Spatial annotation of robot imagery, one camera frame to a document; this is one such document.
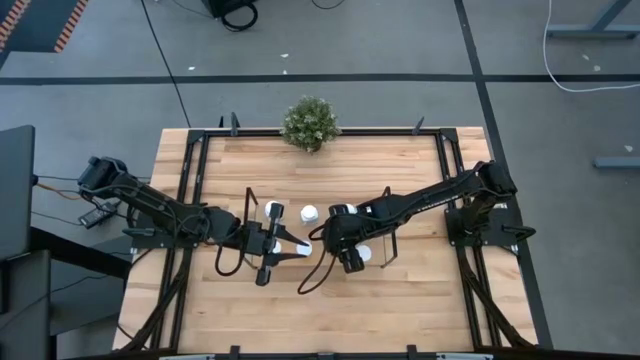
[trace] gray floor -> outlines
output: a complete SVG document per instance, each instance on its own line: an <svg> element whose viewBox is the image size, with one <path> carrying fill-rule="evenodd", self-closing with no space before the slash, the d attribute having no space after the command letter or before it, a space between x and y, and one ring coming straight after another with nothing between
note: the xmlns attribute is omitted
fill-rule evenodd
<svg viewBox="0 0 640 360"><path fill-rule="evenodd" d="M588 22L607 2L556 0L553 21ZM198 0L182 3L204 11ZM168 0L147 5L176 75L471 71L451 1L346 0L321 11L306 0L261 0L256 27L240 34ZM546 1L465 5L486 74L544 73ZM620 21L639 23L640 3ZM549 63L564 74L640 73L638 44L553 41ZM0 70L0 77L163 75L137 0L92 0L62 54L12 53ZM525 221L538 229L531 249L556 348L640 354L640 172L590 164L596 155L640 151L640 89L568 94L548 83L510 83L488 90ZM216 126L231 111L243 126L276 126L304 94L333 102L346 126L412 125L420 116L430 126L484 125L473 83L201 84L180 91L200 127ZM0 128L36 126L36 172L58 176L78 176L91 155L121 158L131 172L149 175L161 129L184 126L171 85L2 86L0 109ZM40 191L34 196L34 209L68 219L89 208ZM85 231L34 222L83 244L124 226L114 220ZM114 326L104 321L61 337L61 355L105 353Z"/></svg>

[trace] potted plant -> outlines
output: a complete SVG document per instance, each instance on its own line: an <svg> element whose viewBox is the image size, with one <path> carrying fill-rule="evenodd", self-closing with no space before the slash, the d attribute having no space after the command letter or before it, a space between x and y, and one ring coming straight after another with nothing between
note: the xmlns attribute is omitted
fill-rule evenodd
<svg viewBox="0 0 640 360"><path fill-rule="evenodd" d="M324 99L303 96L287 111L280 134L287 144L313 153L342 133L336 119L331 104Z"/></svg>

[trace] black cable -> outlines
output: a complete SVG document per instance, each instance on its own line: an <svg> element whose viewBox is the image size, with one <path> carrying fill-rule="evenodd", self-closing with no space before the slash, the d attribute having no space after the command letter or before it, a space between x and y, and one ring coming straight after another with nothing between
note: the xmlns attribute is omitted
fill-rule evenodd
<svg viewBox="0 0 640 360"><path fill-rule="evenodd" d="M61 196L61 197L65 198L65 199L67 199L67 200L80 200L80 197L72 197L72 196L65 195L65 193L69 193L69 192L80 195L77 191L74 191L74 190L59 190L59 189L54 188L53 186L40 184L40 183L36 184L35 186L37 186L37 187L39 187L39 188L41 188L43 190L46 190L46 191L55 192L58 196Z"/></svg>
<svg viewBox="0 0 640 360"><path fill-rule="evenodd" d="M313 3L313 5L315 7L317 7L318 9L322 9L322 10L331 10L331 9L335 9L338 6L342 5L342 3L344 2L344 0L340 0L337 4L332 5L332 6L328 6L328 7L324 7L324 6L320 6L318 5L318 3L316 3L316 0L311 0L311 2Z"/></svg>
<svg viewBox="0 0 640 360"><path fill-rule="evenodd" d="M151 18L149 18L149 12L147 11L147 5L145 5L144 0L140 0L142 4L142 9L144 10L144 16L147 18L147 23L149 23L149 29L151 30L151 34L153 35L153 39L158 46L158 50L160 51L160 56L162 56L162 61L164 62L164 66L167 68L167 72L169 72L169 77L171 77L171 82L173 83L173 87L176 89L176 94L178 94L178 100L180 100L180 107L182 107L182 113L184 114L184 119L187 122L187 126L191 128L191 122L189 121L189 115L187 115L187 109L184 107L184 102L182 101L182 95L180 95L180 89L178 89L178 84L176 83L176 79L171 72L171 68L169 67L169 63L167 62L167 58L164 56L164 51L162 51L162 47L160 46L160 41L158 41L158 37L156 36L156 32L153 29L153 25L151 24Z"/></svg>
<svg viewBox="0 0 640 360"><path fill-rule="evenodd" d="M65 180L65 181L78 181L77 178L65 178L65 177L58 177L58 176L45 176L45 175L36 175L39 178L43 178L43 179L54 179L54 180Z"/></svg>
<svg viewBox="0 0 640 360"><path fill-rule="evenodd" d="M118 328L118 330L120 330L121 333L124 334L124 336L128 337L129 340L133 340L133 336L131 336L128 332L126 332L120 324L116 324L116 327ZM144 350L149 350L149 348L147 348L145 345L142 345L142 348Z"/></svg>
<svg viewBox="0 0 640 360"><path fill-rule="evenodd" d="M185 281L187 279L186 271L188 266L189 264L187 264L187 262L183 258L182 263L180 264L180 269L174 276L162 299L160 299L156 307L153 309L151 315L149 315L149 318L147 318L142 328L138 330L136 335L133 337L133 340L125 345L122 349L120 349L119 352L138 350L139 348L144 346L144 343L147 341L149 336L151 336L151 332L153 331L155 326L158 324L158 322L162 321L164 313L175 294L182 286L185 285Z"/></svg>
<svg viewBox="0 0 640 360"><path fill-rule="evenodd" d="M178 0L173 0L173 2L174 2L176 5L178 5L179 7L183 8L184 10L191 11L192 13L198 14L198 15L200 15L200 16L207 17L207 18L209 18L209 19L213 19L213 16L211 16L211 15L209 15L209 14L201 13L201 12L200 12L200 11L198 11L198 10L194 10L194 9L188 8L188 7L186 7L186 6L182 5L182 4L180 4L180 3L178 2Z"/></svg>
<svg viewBox="0 0 640 360"><path fill-rule="evenodd" d="M17 314L15 314L11 319L9 319L9 321L7 321L4 325L2 325L2 327L0 327L0 331L4 330L7 326L9 326L14 320L16 320L18 317L20 317L20 315L22 315L25 311L29 310L33 305L36 305L37 303L39 303L42 299L46 298L47 296L56 293L58 291L62 291L62 290L66 290L74 285L78 285L81 282L85 281L85 280L89 280L89 279L95 279L95 280L100 280L100 279L104 279L109 275L103 275L103 276L85 276L80 280L74 281L69 285L65 285L63 287L59 287L55 290L52 290L51 292L42 295L41 297L37 298L36 300L34 300L31 304L27 305L24 307L24 309L20 310Z"/></svg>
<svg viewBox="0 0 640 360"><path fill-rule="evenodd" d="M253 13L253 18L251 18L251 21L244 25L234 25L227 21L227 15L229 15L229 13L224 13L222 14L222 16L220 16L220 19L222 20L222 25L225 27L225 29L231 32L240 32L245 31L256 24L256 22L258 21L258 9L256 9L256 6L253 5L249 0L244 0L242 6L248 7L249 10L251 10L251 12Z"/></svg>
<svg viewBox="0 0 640 360"><path fill-rule="evenodd" d="M318 269L320 269L320 265L322 265L322 261L324 260L324 255L326 253L327 253L326 248L323 246L322 255L320 255L320 260L318 261L316 266L313 268L313 270L311 270L311 272L302 280L302 282L300 283L300 286L298 286L298 295L306 295L306 294L314 291L315 289L319 288L327 280L327 278L329 278L329 274L331 274L331 270L333 270L333 265L336 262L336 256L335 255L333 256L333 259L331 259L331 264L329 265L329 269L327 269L327 272L324 274L322 279L320 279L320 281L318 281L318 283L313 285L311 288L309 288L307 290L302 290L302 288L307 284L307 282L309 282L309 280L311 280L311 277L316 273L316 271L318 271Z"/></svg>
<svg viewBox="0 0 640 360"><path fill-rule="evenodd" d="M242 249L240 249L238 251L238 263L236 264L236 267L233 268L233 270L231 270L230 272L224 272L222 270L220 270L220 257L222 256L222 246L218 246L218 253L216 254L216 262L214 264L216 272L220 275L220 276L224 276L224 277L228 277L228 276L232 276L235 275L235 273L238 272L238 270L240 270L240 268L242 267L242 264L244 263L243 259L244 259L244 246Z"/></svg>
<svg viewBox="0 0 640 360"><path fill-rule="evenodd" d="M129 174L137 179L151 179L151 177L149 176L135 176L133 174ZM64 180L64 181L78 181L78 178L65 178L65 177L59 177L59 176L48 176L48 175L36 175L39 178L43 178L43 179L54 179L54 180ZM74 192L74 190L60 190L60 191L67 191L67 192Z"/></svg>
<svg viewBox="0 0 640 360"><path fill-rule="evenodd" d="M80 224L80 223L74 223L74 222L71 222L71 221L68 221L68 220L65 220L65 219L61 219L61 218L59 218L59 217L55 217L55 216L51 216L51 215L42 214L42 213L39 213L39 212L37 212L37 211L33 211L33 210L31 211L31 213L32 213L32 214L34 214L34 215L42 216L42 217L47 218L47 219L61 221L61 222L63 222L63 223L69 224L69 225L84 226L84 225L82 225L82 224Z"/></svg>
<svg viewBox="0 0 640 360"><path fill-rule="evenodd" d="M142 254L140 254L140 256L138 256L135 260L133 260L133 262L131 263L131 267L133 268L133 266L135 264L137 264L140 260L144 259L145 256L149 255L149 253L152 251L153 249L147 249L147 251L143 252Z"/></svg>

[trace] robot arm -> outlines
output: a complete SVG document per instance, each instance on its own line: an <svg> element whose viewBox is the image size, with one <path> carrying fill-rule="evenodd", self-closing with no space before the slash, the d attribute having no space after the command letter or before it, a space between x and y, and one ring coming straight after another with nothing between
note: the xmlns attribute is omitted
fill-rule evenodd
<svg viewBox="0 0 640 360"><path fill-rule="evenodd" d="M271 268L280 261L304 257L298 254L273 253L276 238L307 246L305 242L288 233L284 226L278 224L284 212L284 207L279 204L272 209L268 229L262 229L262 224L255 221L242 224L239 218L220 207L178 202L129 174L122 161L107 157L92 157L89 167L79 178L78 185L80 195L88 201L93 197L115 197L130 204L150 216L158 228L172 234L178 242L207 242L221 248L239 250L241 258L244 258L244 254L263 256L263 263L256 278L256 284L259 286L269 282ZM218 273L230 276L235 271L222 273L218 270Z"/></svg>
<svg viewBox="0 0 640 360"><path fill-rule="evenodd" d="M322 240L325 249L337 256L345 271L364 269L355 247L359 243L390 234L415 214L449 201L473 197L462 209L462 226L474 233L488 224L488 214L498 202L509 200L517 189L509 175L495 162L479 162L472 170L408 195L383 195L356 207L349 214L346 205L329 208L331 216L309 238ZM314 237L322 231L320 237Z"/></svg>

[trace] wooden tabletop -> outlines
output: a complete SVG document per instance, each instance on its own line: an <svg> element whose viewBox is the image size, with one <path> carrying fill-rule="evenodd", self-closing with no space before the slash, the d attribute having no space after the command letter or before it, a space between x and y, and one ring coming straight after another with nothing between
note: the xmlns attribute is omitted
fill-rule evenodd
<svg viewBox="0 0 640 360"><path fill-rule="evenodd" d="M164 130L151 179L151 186L173 197L187 131ZM458 136L466 168L490 159L482 128L458 128ZM193 193L198 146L186 199ZM251 187L260 202L259 221L266 222L264 204L277 200L285 205L283 223L306 238L312 227L301 223L300 210L307 204L318 208L323 221L330 205L358 204L379 196L385 186L406 194L442 181L440 174L435 141L425 136L344 136L312 155L277 137L213 138L202 201L242 217L245 189ZM407 344L425 352L472 350L443 209L414 216L397 235L399 257L391 265L376 266L384 261L384 242L369 241L373 258L364 271L346 275L336 263L328 281L306 296L297 295L296 289L318 261L320 246L309 258L281 263L266 287L254 284L255 270L246 265L235 276L219 276L213 266L217 248L200 246L191 265L179 351L228 353L231 345L240 345L243 353L403 352ZM284 251L295 252L294 246L282 245ZM165 251L154 250L129 276L120 324L130 333L142 326L157 302ZM535 343L516 258L495 247L485 248L484 256L494 301L520 334ZM225 249L222 268L232 269L237 258L237 252ZM326 269L321 267L314 279ZM488 344L484 311L479 301L476 304ZM171 308L162 345L168 344L172 319ZM114 347L126 342L117 332Z"/></svg>

